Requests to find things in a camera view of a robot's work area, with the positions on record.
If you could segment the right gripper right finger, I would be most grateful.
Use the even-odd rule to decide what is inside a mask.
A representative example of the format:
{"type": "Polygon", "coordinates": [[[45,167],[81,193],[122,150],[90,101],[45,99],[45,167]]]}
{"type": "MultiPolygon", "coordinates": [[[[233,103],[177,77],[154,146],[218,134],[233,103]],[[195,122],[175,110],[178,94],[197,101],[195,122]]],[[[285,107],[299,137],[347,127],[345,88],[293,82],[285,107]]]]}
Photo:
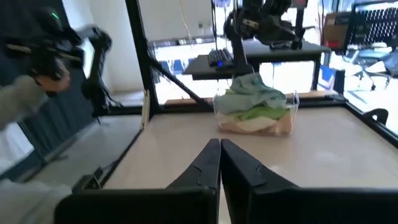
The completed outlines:
{"type": "Polygon", "coordinates": [[[296,185],[230,141],[221,140],[221,178],[232,224],[281,224],[287,208],[272,194],[296,185]]]}

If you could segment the white towel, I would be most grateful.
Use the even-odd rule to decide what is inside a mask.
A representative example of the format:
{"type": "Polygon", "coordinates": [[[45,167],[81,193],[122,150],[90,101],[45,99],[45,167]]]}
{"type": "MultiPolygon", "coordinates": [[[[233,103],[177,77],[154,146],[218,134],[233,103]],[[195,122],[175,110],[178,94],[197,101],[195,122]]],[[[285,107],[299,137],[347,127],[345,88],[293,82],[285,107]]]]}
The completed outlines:
{"type": "Polygon", "coordinates": [[[236,133],[254,133],[263,129],[267,129],[277,122],[276,120],[265,116],[240,121],[234,116],[224,115],[220,112],[217,112],[215,117],[218,121],[220,129],[236,133]]]}

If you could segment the pale pink towel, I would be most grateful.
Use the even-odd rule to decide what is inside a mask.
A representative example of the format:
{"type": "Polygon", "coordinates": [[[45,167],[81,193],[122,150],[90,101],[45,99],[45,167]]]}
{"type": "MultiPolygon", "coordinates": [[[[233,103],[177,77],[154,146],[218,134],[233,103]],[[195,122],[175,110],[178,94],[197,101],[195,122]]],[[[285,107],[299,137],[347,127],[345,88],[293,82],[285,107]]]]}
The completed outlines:
{"type": "MultiPolygon", "coordinates": [[[[248,134],[256,136],[290,136],[294,126],[294,120],[291,115],[285,115],[284,117],[276,120],[276,124],[273,126],[263,129],[254,133],[238,133],[238,134],[248,134]]],[[[221,132],[226,133],[236,133],[232,131],[222,130],[218,128],[221,132]]]]}

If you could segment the sage green towel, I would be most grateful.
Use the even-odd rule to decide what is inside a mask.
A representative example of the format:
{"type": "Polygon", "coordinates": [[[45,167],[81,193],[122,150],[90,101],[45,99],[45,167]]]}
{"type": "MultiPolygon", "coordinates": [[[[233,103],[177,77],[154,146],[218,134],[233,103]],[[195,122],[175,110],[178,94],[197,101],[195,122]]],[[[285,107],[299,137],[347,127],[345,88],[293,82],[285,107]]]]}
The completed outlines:
{"type": "Polygon", "coordinates": [[[286,96],[265,85],[259,73],[248,73],[234,78],[223,94],[217,94],[213,98],[215,111],[222,114],[248,111],[255,106],[284,108],[286,104],[286,96]]]}

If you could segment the lime green towel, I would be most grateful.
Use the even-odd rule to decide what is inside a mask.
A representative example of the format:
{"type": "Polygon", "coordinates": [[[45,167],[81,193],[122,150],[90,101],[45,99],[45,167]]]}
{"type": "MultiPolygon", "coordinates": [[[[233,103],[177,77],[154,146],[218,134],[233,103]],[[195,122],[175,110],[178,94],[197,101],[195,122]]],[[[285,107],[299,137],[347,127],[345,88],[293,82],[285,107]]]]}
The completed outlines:
{"type": "Polygon", "coordinates": [[[282,118],[283,116],[287,115],[290,112],[290,108],[291,108],[291,105],[290,105],[290,103],[288,103],[288,99],[287,99],[287,104],[284,108],[274,108],[273,109],[268,106],[255,106],[248,111],[239,111],[239,112],[234,112],[234,113],[225,114],[225,115],[234,116],[235,118],[237,118],[240,121],[257,118],[260,116],[265,116],[265,117],[268,117],[273,120],[278,120],[278,119],[282,118]]]}

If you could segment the person's forearm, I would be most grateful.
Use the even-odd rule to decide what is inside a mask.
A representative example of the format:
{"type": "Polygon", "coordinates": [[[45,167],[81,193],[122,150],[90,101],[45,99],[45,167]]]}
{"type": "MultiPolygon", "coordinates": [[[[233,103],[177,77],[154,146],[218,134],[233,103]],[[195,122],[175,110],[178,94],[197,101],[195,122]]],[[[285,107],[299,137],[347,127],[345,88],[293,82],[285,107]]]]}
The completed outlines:
{"type": "Polygon", "coordinates": [[[0,131],[38,111],[46,100],[46,92],[28,75],[0,87],[0,131]]]}

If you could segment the gray side desk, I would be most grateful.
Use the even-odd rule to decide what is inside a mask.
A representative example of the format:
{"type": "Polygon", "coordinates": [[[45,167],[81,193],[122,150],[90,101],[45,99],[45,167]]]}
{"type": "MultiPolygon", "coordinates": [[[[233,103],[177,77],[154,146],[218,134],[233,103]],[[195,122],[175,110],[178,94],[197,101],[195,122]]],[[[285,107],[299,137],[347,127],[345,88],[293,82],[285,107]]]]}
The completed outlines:
{"type": "MultiPolygon", "coordinates": [[[[331,49],[322,45],[312,44],[304,41],[300,50],[282,49],[272,51],[268,46],[262,45],[256,40],[247,40],[243,42],[247,61],[258,72],[262,63],[271,62],[306,62],[313,61],[313,77],[311,90],[316,90],[318,85],[320,60],[322,53],[329,53],[331,49]]],[[[183,71],[184,75],[191,75],[193,80],[222,80],[230,79],[230,71],[218,72],[210,67],[206,55],[199,55],[183,71]]]]}

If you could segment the black keyboard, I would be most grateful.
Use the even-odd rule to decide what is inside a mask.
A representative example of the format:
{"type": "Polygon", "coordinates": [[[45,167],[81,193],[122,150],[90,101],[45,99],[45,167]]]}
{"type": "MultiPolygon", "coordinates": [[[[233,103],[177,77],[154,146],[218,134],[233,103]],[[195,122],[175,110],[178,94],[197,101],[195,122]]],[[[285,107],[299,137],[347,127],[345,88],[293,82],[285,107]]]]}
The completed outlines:
{"type": "Polygon", "coordinates": [[[226,48],[212,50],[207,58],[210,67],[222,67],[233,61],[233,56],[226,48]]]}

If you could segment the brown cardboard box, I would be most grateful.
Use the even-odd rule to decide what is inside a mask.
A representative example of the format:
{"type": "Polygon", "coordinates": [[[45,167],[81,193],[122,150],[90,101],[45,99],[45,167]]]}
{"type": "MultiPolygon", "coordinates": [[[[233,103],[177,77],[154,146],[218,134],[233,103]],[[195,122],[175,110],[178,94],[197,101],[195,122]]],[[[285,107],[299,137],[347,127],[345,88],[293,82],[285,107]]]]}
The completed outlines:
{"type": "Polygon", "coordinates": [[[350,12],[332,12],[326,15],[322,30],[322,45],[332,50],[343,50],[350,15],[350,12]]]}

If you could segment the blue chair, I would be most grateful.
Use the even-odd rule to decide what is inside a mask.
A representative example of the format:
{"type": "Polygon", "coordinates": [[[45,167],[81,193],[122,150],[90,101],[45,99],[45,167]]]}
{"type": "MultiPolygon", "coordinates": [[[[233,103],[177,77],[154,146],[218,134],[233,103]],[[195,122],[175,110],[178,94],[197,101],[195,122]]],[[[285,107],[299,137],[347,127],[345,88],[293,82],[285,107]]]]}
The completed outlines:
{"type": "Polygon", "coordinates": [[[194,58],[176,59],[176,60],[161,60],[161,66],[172,75],[181,75],[182,72],[189,66],[194,58]]]}
{"type": "Polygon", "coordinates": [[[326,65],[320,66],[318,85],[324,90],[332,90],[335,84],[335,70],[326,65]]]}

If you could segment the clear plastic bin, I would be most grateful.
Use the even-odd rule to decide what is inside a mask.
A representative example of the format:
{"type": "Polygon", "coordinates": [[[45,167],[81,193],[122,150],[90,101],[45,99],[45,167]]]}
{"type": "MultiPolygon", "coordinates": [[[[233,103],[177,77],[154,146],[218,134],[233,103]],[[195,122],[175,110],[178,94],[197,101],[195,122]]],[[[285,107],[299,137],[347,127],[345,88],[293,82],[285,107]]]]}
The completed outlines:
{"type": "Polygon", "coordinates": [[[300,105],[299,94],[296,91],[293,93],[290,93],[287,95],[287,99],[288,99],[288,103],[290,103],[290,105],[291,105],[290,112],[287,115],[291,115],[291,117],[294,120],[294,124],[295,124],[296,115],[297,115],[297,112],[299,110],[299,105],[300,105]]]}

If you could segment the white label strip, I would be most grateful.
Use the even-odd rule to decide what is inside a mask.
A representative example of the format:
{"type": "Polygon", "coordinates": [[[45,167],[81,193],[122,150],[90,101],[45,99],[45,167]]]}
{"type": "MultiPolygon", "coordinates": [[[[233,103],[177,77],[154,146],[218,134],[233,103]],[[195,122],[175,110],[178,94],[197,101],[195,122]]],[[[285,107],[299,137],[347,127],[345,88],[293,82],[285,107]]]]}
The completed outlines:
{"type": "Polygon", "coordinates": [[[141,128],[145,129],[149,123],[150,116],[150,91],[144,91],[144,100],[142,105],[142,119],[141,119],[141,128]]]}

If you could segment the black mesh chair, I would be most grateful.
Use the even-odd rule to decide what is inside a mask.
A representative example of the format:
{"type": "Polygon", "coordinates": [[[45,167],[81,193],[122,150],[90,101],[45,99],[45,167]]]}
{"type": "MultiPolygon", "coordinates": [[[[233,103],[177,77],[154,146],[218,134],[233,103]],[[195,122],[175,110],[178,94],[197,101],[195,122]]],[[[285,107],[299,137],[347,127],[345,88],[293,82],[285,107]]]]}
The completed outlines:
{"type": "Polygon", "coordinates": [[[352,12],[348,45],[398,47],[398,7],[352,12]]]}

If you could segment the person's hand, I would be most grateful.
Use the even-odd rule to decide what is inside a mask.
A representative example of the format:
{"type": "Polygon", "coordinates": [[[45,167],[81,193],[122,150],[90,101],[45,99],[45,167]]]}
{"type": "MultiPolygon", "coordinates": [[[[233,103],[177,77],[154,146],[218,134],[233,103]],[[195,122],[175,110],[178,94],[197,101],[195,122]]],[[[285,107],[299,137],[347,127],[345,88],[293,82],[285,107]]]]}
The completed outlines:
{"type": "Polygon", "coordinates": [[[61,69],[62,78],[53,80],[50,77],[37,76],[36,82],[46,92],[61,92],[69,89],[70,86],[70,72],[66,68],[61,69]]]}

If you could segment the black frame hook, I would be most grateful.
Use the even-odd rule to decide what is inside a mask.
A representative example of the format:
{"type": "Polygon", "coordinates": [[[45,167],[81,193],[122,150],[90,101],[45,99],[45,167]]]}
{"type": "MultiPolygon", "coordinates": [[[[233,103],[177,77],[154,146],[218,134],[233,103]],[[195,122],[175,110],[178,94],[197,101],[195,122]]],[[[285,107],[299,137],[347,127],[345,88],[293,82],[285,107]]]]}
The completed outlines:
{"type": "Polygon", "coordinates": [[[383,108],[376,108],[363,114],[363,118],[373,119],[383,125],[386,125],[388,116],[389,116],[388,110],[383,108]]]}

